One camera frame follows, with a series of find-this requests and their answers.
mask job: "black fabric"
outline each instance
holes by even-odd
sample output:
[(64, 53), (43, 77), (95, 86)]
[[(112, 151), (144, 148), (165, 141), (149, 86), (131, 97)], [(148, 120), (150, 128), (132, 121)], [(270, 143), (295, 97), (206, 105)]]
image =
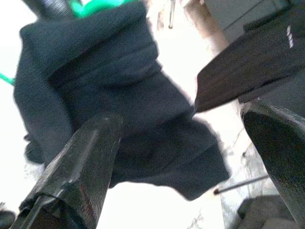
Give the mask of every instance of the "black fabric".
[(124, 134), (111, 187), (149, 182), (194, 199), (228, 174), (215, 137), (160, 72), (145, 16), (133, 2), (24, 27), (15, 100), (46, 165), (85, 121), (115, 112)]
[(28, 143), (27, 147), (25, 148), (25, 156), (31, 162), (37, 164), (44, 163), (43, 151), (40, 145), (37, 144), (35, 140), (31, 140), (31, 142)]
[(198, 111), (253, 90), (258, 92), (257, 88), (294, 76), (305, 68), (305, 5), (293, 6), (269, 19), (265, 18), (258, 27), (252, 25), (251, 30), (201, 70), (197, 79)]

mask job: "green handle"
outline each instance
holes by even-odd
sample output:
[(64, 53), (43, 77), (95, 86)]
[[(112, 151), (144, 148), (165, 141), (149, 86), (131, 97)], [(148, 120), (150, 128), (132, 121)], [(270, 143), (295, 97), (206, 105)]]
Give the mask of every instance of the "green handle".
[(0, 79), (3, 79), (5, 82), (8, 82), (10, 85), (14, 86), (15, 85), (15, 79), (13, 78), (8, 78), (5, 75), (0, 73)]
[(98, 11), (115, 8), (130, 1), (133, 0), (92, 0), (83, 6), (78, 0), (71, 0), (70, 7), (76, 17), (85, 18)]

